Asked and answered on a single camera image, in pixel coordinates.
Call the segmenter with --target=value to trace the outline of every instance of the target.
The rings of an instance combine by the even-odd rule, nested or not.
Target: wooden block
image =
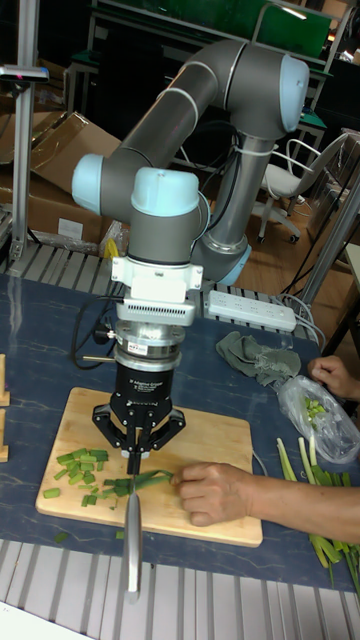
[[[104,470],[95,471],[96,483],[102,485],[107,478],[126,477],[127,461],[121,451],[113,449],[92,422],[96,405],[106,404],[110,394],[90,389],[72,389],[67,401],[54,446],[36,500],[40,513],[74,520],[86,520],[113,526],[125,521],[127,498],[98,500],[95,506],[81,507],[83,495],[88,491],[69,485],[64,475],[58,482],[54,475],[61,467],[56,458],[76,449],[107,449],[109,461]],[[252,472],[252,444],[249,423],[239,418],[182,409],[186,427],[160,451],[152,451],[141,463],[141,472],[167,469],[176,472],[194,462],[227,462]],[[43,491],[60,488],[54,500],[43,497]],[[195,527],[182,509],[177,491],[164,482],[139,491],[143,528],[146,531],[174,536],[196,538],[228,544],[257,547],[262,541],[261,522],[243,518],[234,522],[218,523],[210,527]]]
[[[5,391],[5,354],[0,353],[0,407],[8,407],[10,392]]]
[[[5,410],[0,409],[0,462],[7,462],[9,459],[9,447],[4,445],[5,431]]]

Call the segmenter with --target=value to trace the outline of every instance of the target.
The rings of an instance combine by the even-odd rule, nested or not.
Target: human arm
[[[360,381],[355,380],[337,356],[316,358],[308,365],[310,377],[326,384],[331,393],[348,400],[360,402]]]
[[[202,463],[175,474],[195,526],[253,516],[292,529],[360,543],[360,488],[320,487]]]

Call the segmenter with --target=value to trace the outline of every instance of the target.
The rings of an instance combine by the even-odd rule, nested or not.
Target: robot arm
[[[297,126],[307,81],[308,67],[289,56],[216,43],[184,65],[110,158],[85,156],[75,169],[76,202],[131,224],[128,255],[113,260],[113,280],[127,287],[117,305],[116,387],[110,404],[93,414],[129,458],[130,474],[185,426],[170,392],[184,327],[195,315],[186,294],[200,289],[203,271],[211,280],[236,280],[266,165],[275,141]],[[230,111],[242,145],[208,226],[196,176],[159,167],[171,162],[211,103]]]

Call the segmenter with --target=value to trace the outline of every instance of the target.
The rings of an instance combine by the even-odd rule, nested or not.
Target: green cloth
[[[241,336],[232,331],[216,345],[216,351],[236,371],[240,371],[263,387],[277,380],[286,382],[300,371],[297,353],[284,349],[271,349],[258,344],[252,336]]]

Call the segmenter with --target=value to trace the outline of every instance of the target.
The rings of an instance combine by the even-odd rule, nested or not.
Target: human hand
[[[230,464],[204,462],[181,469],[171,483],[178,488],[191,524],[207,527],[249,514],[252,477]]]
[[[355,380],[337,356],[316,358],[308,364],[310,377],[326,384],[329,391],[341,398],[360,401],[360,382]]]

